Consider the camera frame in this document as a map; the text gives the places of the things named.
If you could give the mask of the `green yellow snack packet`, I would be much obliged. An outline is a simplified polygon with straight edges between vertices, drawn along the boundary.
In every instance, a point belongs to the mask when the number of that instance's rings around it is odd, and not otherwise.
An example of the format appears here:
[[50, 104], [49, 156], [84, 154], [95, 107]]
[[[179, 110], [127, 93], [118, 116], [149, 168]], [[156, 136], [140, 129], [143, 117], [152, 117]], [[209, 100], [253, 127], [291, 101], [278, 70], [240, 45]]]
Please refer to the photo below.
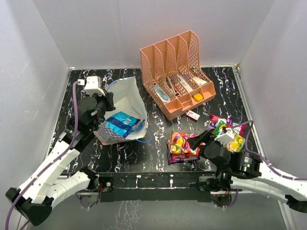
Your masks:
[[232, 120], [230, 118], [219, 118], [214, 123], [214, 140], [232, 153], [240, 152], [245, 144], [245, 138], [242, 135], [243, 131], [246, 128], [246, 125], [233, 127], [236, 125], [236, 123], [232, 123]]

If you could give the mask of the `orange pink fruit snack packet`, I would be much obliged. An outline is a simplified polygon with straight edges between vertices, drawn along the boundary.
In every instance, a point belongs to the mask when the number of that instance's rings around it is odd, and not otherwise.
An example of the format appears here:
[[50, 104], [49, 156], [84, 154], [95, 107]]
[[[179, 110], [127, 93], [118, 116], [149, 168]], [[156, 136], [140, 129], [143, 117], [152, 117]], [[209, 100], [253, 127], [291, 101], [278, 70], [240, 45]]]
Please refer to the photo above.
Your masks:
[[172, 132], [169, 140], [169, 152], [173, 155], [182, 155], [185, 157], [199, 156], [199, 148], [193, 150], [189, 143], [188, 138], [196, 137], [194, 134], [187, 134], [184, 132]]

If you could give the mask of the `large blue snack bag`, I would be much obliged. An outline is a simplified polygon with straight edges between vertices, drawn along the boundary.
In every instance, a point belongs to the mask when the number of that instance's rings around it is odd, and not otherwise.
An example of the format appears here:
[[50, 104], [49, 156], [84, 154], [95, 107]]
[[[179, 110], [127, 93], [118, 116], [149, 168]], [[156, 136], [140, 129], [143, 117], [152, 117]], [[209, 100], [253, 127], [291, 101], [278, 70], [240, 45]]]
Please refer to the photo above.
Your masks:
[[118, 112], [103, 122], [103, 125], [116, 134], [126, 138], [129, 134], [134, 133], [133, 126], [140, 119], [130, 116], [124, 112]]

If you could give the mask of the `blue checkered paper bag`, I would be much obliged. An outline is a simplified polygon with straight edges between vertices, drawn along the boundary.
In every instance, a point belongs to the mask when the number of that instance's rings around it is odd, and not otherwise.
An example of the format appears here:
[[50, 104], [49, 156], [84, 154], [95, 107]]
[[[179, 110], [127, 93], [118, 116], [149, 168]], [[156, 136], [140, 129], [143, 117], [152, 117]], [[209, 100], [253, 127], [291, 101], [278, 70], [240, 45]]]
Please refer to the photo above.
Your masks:
[[94, 132], [99, 141], [103, 145], [112, 145], [134, 140], [142, 144], [150, 142], [154, 135], [152, 131], [148, 129], [147, 111], [139, 93], [136, 78], [129, 77], [118, 79], [109, 84], [106, 90], [114, 94], [113, 101], [116, 109], [111, 112], [106, 112], [105, 119], [108, 119], [118, 112], [124, 112], [140, 120], [145, 120], [145, 122], [139, 131], [129, 134], [126, 138], [111, 131], [102, 123], [99, 129]]

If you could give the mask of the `blue snack packet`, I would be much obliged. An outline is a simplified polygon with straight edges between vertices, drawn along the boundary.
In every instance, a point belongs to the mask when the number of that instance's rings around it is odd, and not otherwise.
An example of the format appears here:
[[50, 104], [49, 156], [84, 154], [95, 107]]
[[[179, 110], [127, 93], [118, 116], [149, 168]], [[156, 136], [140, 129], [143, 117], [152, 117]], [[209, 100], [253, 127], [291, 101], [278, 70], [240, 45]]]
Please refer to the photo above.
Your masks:
[[142, 128], [144, 122], [145, 122], [145, 120], [142, 120], [142, 121], [139, 120], [139, 121], [133, 126], [133, 130], [134, 130], [134, 131], [139, 131], [139, 130]]

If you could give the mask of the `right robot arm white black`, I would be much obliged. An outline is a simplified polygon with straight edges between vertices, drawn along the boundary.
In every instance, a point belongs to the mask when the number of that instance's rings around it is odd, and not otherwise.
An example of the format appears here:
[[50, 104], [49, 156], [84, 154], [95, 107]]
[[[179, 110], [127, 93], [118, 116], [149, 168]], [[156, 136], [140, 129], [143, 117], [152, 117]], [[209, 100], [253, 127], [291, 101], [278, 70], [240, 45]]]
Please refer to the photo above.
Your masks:
[[307, 182], [277, 170], [257, 153], [229, 151], [225, 144], [235, 137], [233, 131], [225, 129], [218, 136], [204, 131], [188, 138], [191, 149], [199, 149], [200, 155], [216, 166], [213, 178], [201, 176], [195, 186], [206, 192], [248, 190], [275, 198], [292, 210], [306, 213]]

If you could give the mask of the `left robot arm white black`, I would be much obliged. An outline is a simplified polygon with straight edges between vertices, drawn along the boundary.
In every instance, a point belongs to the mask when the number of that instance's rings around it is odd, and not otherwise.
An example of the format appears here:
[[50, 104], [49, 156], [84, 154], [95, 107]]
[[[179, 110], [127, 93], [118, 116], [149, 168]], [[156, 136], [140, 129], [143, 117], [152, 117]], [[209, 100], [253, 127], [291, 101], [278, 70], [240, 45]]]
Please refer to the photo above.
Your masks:
[[99, 187], [98, 173], [88, 167], [55, 183], [65, 168], [79, 156], [94, 139], [94, 131], [105, 120], [106, 112], [115, 110], [113, 93], [105, 96], [73, 96], [74, 115], [59, 136], [51, 153], [39, 168], [18, 188], [10, 188], [6, 197], [11, 209], [16, 209], [34, 226], [42, 224], [52, 209], [71, 195], [81, 191], [95, 191]]

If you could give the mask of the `small red white box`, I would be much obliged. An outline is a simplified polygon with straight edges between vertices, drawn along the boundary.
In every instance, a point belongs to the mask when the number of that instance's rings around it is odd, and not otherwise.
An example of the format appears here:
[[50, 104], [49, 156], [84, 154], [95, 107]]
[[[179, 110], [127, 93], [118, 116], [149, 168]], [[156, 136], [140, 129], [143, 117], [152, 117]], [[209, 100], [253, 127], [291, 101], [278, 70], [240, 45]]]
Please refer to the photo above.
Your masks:
[[187, 117], [189, 117], [190, 119], [194, 120], [194, 121], [198, 121], [200, 115], [193, 112], [192, 110], [188, 110], [188, 112], [186, 113]]

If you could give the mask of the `yellow item in organizer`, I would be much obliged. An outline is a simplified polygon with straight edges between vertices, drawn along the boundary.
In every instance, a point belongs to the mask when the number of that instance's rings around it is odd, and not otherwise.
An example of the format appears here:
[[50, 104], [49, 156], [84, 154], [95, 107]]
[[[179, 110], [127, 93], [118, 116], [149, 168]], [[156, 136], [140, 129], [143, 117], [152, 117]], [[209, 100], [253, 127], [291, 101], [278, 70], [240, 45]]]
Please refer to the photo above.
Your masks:
[[192, 95], [192, 98], [196, 101], [196, 102], [200, 102], [203, 100], [203, 95], [201, 93], [196, 93]]

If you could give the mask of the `striped packet in organizer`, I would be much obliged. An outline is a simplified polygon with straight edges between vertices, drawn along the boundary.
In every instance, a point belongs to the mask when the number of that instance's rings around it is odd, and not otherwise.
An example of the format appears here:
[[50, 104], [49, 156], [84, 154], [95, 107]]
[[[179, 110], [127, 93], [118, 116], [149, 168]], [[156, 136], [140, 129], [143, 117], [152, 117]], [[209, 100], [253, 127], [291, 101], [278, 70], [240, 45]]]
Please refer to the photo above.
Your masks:
[[183, 88], [185, 88], [187, 92], [193, 91], [193, 88], [189, 85], [189, 83], [182, 76], [179, 76], [179, 75], [177, 75], [176, 77], [173, 76], [172, 80], [174, 82], [175, 87], [181, 92], [184, 91]]

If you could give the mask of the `white packet in organizer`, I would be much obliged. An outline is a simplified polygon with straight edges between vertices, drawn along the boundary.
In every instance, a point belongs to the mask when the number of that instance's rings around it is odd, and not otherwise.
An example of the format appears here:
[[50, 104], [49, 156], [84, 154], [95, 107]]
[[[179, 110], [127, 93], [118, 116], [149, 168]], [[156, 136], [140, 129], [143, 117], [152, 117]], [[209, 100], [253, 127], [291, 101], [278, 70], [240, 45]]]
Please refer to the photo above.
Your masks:
[[193, 80], [199, 85], [199, 86], [203, 86], [205, 84], [207, 84], [208, 82], [206, 80], [203, 80], [199, 77], [193, 77]]

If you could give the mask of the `blue white item in organizer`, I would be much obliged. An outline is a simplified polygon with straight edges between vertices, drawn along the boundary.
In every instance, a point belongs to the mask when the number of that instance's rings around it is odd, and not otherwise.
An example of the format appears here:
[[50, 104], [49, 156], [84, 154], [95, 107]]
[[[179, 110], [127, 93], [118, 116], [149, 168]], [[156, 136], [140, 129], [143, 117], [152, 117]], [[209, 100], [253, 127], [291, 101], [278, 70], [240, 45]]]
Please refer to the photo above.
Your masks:
[[154, 90], [163, 103], [168, 103], [168, 102], [171, 101], [171, 99], [165, 93], [165, 91], [161, 87], [159, 87], [158, 85], [156, 85], [156, 84], [154, 85]]

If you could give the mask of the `orange plastic file organizer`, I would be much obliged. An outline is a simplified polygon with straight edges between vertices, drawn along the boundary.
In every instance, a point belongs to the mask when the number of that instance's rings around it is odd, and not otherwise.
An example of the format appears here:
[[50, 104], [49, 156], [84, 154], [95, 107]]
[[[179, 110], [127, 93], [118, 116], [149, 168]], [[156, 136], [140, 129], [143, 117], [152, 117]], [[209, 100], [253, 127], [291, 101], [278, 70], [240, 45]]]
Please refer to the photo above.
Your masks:
[[[200, 39], [191, 30], [162, 40], [140, 49], [142, 83], [152, 96], [165, 117], [171, 121], [216, 96], [213, 82], [201, 70]], [[182, 76], [193, 91], [178, 90], [172, 80], [173, 76]], [[199, 77], [208, 83], [199, 86], [193, 77]], [[154, 85], [161, 87], [171, 99], [163, 103], [154, 90]], [[196, 102], [192, 95], [203, 95], [203, 100]]]

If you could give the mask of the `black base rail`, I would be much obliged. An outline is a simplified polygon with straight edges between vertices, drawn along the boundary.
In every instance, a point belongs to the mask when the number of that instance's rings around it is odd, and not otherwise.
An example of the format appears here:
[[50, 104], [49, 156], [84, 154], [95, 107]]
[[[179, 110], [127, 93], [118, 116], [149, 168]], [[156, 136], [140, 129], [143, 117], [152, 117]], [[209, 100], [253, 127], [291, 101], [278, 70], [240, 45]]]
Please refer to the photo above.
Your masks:
[[196, 200], [211, 202], [226, 196], [231, 202], [235, 189], [216, 185], [214, 172], [101, 172], [97, 188], [81, 190], [81, 197], [97, 196], [99, 202]]

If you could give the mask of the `aluminium frame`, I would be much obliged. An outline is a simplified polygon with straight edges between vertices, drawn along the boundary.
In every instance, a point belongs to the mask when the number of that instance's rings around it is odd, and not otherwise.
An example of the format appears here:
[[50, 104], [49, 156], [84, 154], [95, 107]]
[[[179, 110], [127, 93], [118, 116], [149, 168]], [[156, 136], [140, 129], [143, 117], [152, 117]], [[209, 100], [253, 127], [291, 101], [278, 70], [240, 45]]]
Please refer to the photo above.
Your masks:
[[[139, 141], [147, 132], [147, 113], [139, 95], [134, 77], [122, 78], [103, 87], [98, 76], [78, 80], [86, 96], [73, 100], [74, 116], [61, 133], [51, 153], [32, 176], [18, 188], [7, 191], [12, 208], [18, 210], [33, 225], [40, 225], [60, 202], [81, 190], [96, 191], [101, 187], [99, 174], [90, 168], [82, 168], [74, 175], [57, 184], [56, 180], [72, 160], [78, 157], [102, 128], [103, 122], [116, 110], [121, 110], [121, 99], [135, 97], [133, 108], [142, 118], [140, 127], [129, 135], [129, 140]], [[250, 150], [231, 153], [222, 146], [222, 135], [208, 131], [188, 139], [193, 150], [200, 148], [205, 158], [216, 165], [223, 175], [221, 179], [207, 179], [194, 184], [205, 191], [243, 189], [273, 197], [290, 207], [302, 206], [306, 194], [299, 189], [305, 185], [299, 178], [284, 175], [261, 155]]]

